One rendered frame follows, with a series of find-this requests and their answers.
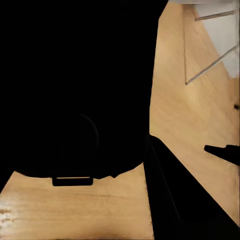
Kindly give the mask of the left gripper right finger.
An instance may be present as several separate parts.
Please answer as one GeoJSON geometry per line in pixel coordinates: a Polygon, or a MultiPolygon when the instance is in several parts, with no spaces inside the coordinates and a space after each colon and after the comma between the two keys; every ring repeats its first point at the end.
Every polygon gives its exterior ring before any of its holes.
{"type": "Polygon", "coordinates": [[[240,240],[240,228],[157,137],[143,162],[154,240],[240,240]]]}

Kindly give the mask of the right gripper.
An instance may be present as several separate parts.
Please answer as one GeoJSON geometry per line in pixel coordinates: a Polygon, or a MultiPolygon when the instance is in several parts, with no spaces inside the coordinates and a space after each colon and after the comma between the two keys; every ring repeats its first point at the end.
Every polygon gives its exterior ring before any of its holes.
{"type": "Polygon", "coordinates": [[[205,145],[204,150],[210,152],[220,158],[240,165],[240,146],[227,145],[226,148],[205,145]]]}

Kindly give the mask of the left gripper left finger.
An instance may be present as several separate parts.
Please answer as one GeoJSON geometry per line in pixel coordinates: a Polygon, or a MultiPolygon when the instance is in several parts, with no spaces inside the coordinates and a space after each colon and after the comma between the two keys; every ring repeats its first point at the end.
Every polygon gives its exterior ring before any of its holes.
{"type": "Polygon", "coordinates": [[[9,178],[15,170],[9,165],[9,163],[3,160],[0,153],[0,193],[8,182],[9,178]]]}

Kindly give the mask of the digital camera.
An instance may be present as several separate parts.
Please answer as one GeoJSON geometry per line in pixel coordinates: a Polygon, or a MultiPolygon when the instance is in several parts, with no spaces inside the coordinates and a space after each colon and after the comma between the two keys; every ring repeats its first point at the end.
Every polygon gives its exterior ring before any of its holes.
{"type": "Polygon", "coordinates": [[[0,0],[0,153],[18,173],[92,186],[143,163],[169,0],[0,0]]]}

